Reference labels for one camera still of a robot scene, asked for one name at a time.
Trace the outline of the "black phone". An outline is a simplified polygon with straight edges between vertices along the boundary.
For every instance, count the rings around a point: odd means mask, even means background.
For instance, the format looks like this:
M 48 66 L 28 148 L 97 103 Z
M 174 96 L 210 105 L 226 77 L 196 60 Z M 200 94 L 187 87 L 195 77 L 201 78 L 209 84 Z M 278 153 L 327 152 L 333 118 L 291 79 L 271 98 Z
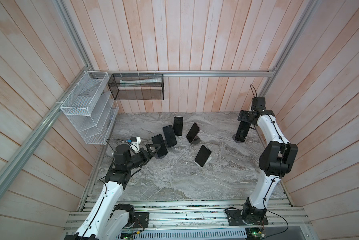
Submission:
M 250 129 L 251 129 L 251 124 L 249 122 L 241 121 L 237 129 L 236 135 L 247 138 Z

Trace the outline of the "white folding stand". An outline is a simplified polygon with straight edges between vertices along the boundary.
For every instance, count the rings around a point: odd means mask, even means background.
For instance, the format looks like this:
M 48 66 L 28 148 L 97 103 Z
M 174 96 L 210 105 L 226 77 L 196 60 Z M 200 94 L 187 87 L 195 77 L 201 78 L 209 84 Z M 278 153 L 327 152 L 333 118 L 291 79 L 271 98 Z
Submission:
M 196 161 L 196 163 L 201 167 L 203 168 L 207 163 L 209 163 L 212 159 L 212 156 L 208 156 L 208 158 L 206 157 L 200 157 L 198 158 L 198 160 Z

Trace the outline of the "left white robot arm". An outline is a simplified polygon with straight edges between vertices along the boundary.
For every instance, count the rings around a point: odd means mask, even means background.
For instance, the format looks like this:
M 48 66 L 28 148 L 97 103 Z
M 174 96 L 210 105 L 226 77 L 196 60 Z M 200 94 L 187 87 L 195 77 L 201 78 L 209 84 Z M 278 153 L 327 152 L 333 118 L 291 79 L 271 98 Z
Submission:
M 132 154 L 130 144 L 115 148 L 111 165 L 104 177 L 103 187 L 94 207 L 83 224 L 66 240 L 114 240 L 124 228 L 135 225 L 134 206 L 117 204 L 127 183 L 133 176 L 131 171 L 145 166 L 160 150 L 160 145 L 147 144 Z

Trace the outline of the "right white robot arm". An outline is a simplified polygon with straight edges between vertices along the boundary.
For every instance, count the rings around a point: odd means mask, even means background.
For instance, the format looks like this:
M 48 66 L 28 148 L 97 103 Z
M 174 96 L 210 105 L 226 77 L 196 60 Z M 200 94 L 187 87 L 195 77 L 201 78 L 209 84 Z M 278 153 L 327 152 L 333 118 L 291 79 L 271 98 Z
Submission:
M 283 135 L 270 110 L 240 111 L 238 121 L 240 121 L 237 131 L 239 141 L 246 137 L 251 126 L 255 126 L 262 131 L 267 142 L 259 158 L 259 167 L 262 172 L 241 212 L 243 222 L 246 225 L 253 225 L 263 221 L 273 190 L 292 169 L 298 146 L 290 143 Z

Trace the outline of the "green-edged phone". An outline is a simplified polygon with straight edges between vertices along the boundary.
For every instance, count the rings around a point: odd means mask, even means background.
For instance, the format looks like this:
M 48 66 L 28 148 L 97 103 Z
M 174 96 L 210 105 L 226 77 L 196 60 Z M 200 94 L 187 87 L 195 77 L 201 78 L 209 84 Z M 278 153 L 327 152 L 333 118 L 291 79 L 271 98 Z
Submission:
M 159 146 L 159 147 L 155 146 L 155 157 L 157 159 L 164 158 L 167 155 L 168 151 L 167 151 L 164 139 L 162 137 L 162 134 L 158 134 L 158 135 L 152 137 L 151 140 L 154 145 Z

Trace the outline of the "dark round stand front left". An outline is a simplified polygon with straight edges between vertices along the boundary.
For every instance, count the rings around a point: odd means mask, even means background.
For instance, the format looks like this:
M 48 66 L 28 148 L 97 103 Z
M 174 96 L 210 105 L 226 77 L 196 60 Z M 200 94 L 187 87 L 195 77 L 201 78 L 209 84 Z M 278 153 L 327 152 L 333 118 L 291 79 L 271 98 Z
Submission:
M 156 159 L 162 159 L 162 158 L 164 158 L 166 155 L 167 155 L 167 150 L 166 149 L 164 149 L 163 151 L 161 151 L 161 150 L 159 150 L 159 151 L 157 151 L 157 153 L 154 155 L 154 157 L 156 158 Z

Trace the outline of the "blue-edged phone on stand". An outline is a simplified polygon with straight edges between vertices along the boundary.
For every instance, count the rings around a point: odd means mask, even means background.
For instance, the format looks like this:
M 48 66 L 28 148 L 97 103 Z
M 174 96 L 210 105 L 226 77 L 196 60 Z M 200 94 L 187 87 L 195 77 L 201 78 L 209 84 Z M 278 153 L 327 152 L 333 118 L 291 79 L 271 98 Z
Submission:
M 174 147 L 177 144 L 175 132 L 172 125 L 168 125 L 162 128 L 166 144 L 168 148 Z

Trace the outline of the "grey round phone stand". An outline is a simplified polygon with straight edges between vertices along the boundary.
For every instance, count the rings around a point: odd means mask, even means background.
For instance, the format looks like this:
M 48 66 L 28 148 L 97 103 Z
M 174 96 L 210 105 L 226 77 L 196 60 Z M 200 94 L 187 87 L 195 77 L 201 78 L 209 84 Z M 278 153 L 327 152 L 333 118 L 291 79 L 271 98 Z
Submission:
M 233 135 L 233 140 L 234 140 L 235 143 L 241 144 L 241 143 L 245 142 L 246 137 L 240 137 L 240 136 L 237 136 L 236 134 L 234 134 Z

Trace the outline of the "white-edged phone on stand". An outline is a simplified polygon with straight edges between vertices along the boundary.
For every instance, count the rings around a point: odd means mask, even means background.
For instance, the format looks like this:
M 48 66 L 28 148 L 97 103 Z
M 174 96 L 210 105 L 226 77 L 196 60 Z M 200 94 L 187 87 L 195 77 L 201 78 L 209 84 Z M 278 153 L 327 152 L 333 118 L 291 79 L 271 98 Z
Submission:
M 173 130 L 176 136 L 183 135 L 183 117 L 174 117 L 173 118 Z

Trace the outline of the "dark round stand pink phone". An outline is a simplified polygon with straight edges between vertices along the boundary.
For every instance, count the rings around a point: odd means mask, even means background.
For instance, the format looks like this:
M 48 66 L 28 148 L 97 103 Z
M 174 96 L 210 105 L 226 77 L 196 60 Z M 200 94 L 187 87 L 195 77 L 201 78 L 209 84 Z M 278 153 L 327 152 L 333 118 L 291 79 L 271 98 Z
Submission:
M 201 142 L 200 137 L 199 137 L 199 136 L 196 136 L 196 137 L 193 139 L 193 141 L 191 142 L 191 144 L 197 145 L 197 144 L 199 144 L 200 142 Z

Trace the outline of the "pink-edged phone on stand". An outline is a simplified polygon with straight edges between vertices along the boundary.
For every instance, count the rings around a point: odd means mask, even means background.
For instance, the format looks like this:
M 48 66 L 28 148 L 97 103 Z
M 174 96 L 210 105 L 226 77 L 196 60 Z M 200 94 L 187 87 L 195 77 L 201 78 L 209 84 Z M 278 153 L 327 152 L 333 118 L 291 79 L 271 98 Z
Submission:
M 191 142 L 193 141 L 193 139 L 198 136 L 198 133 L 200 132 L 200 127 L 196 124 L 193 123 L 192 127 L 190 128 L 186 138 L 188 140 L 188 142 L 191 144 Z

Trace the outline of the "grey ventilation grille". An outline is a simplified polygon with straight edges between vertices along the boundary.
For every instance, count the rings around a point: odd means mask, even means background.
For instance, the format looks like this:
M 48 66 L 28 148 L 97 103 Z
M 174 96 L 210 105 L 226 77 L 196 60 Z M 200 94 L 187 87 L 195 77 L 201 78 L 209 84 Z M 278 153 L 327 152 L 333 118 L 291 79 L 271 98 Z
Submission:
M 151 230 L 136 235 L 134 240 L 245 240 L 246 229 Z

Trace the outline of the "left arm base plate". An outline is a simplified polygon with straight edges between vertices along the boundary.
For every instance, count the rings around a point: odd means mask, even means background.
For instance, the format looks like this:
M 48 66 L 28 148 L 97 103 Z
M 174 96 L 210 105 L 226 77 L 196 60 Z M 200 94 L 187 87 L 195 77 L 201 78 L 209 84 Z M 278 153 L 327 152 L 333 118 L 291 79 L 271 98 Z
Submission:
M 149 224 L 149 212 L 137 212 L 130 218 L 130 228 L 147 229 Z

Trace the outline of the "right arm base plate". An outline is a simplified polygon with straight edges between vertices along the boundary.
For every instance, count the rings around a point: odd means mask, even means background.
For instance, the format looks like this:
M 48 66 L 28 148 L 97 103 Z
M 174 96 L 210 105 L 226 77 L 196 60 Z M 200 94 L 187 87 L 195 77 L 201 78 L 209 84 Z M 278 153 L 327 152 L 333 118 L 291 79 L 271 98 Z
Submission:
M 236 208 L 227 208 L 224 210 L 229 226 L 253 226 L 268 225 L 268 219 L 265 216 L 266 210 L 239 210 Z

